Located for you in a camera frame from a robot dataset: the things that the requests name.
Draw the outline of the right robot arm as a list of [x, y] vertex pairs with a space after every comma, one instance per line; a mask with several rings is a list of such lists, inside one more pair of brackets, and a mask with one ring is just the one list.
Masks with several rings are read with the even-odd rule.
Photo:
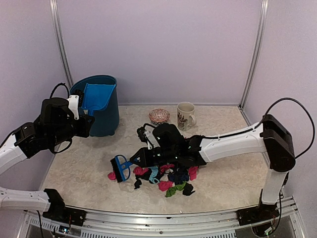
[[264, 220], [272, 213], [288, 173], [301, 156], [295, 155], [290, 132], [269, 111], [260, 122], [245, 129], [214, 136], [185, 138], [175, 125], [169, 123], [155, 127], [151, 135], [143, 127], [137, 133], [147, 147], [140, 148], [129, 161], [143, 168], [174, 162], [187, 167], [202, 166], [226, 157], [266, 153], [268, 173], [259, 205], [253, 209], [258, 220]]

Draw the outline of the blue plastic dustpan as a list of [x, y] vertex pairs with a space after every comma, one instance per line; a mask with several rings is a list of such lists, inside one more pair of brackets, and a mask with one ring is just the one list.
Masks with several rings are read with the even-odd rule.
[[81, 108], [89, 116], [93, 116], [96, 111], [104, 111], [109, 104], [115, 84], [89, 84], [84, 89], [84, 101]]

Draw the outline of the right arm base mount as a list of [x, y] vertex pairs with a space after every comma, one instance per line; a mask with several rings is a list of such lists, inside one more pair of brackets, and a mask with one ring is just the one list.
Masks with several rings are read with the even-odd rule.
[[277, 208], [277, 203], [273, 205], [263, 204], [260, 198], [257, 206], [239, 209], [236, 214], [239, 225], [244, 226], [278, 217], [280, 212]]

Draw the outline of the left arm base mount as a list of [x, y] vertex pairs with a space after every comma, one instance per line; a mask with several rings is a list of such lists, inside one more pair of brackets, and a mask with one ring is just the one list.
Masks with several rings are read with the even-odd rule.
[[86, 211], [66, 206], [56, 189], [45, 188], [44, 192], [48, 195], [48, 202], [50, 203], [48, 211], [43, 212], [44, 218], [69, 225], [83, 226], [87, 214]]

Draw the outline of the blue hand brush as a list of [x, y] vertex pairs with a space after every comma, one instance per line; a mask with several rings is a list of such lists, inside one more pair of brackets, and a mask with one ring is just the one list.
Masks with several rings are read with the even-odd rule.
[[113, 172], [118, 183], [125, 182], [131, 177], [131, 166], [135, 165], [126, 159], [123, 155], [116, 155], [110, 161]]

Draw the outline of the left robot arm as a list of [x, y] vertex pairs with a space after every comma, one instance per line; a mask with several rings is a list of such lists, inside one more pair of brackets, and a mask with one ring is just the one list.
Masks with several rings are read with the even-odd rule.
[[[34, 122], [27, 122], [12, 131], [0, 145], [0, 172], [32, 158], [41, 151], [58, 152], [56, 146], [73, 137], [87, 138], [95, 121], [93, 116], [80, 115], [84, 92], [75, 90], [68, 98], [50, 96], [43, 100], [40, 115]], [[1, 188], [1, 210], [35, 210], [51, 213], [63, 221], [69, 209], [55, 189], [21, 191]]]

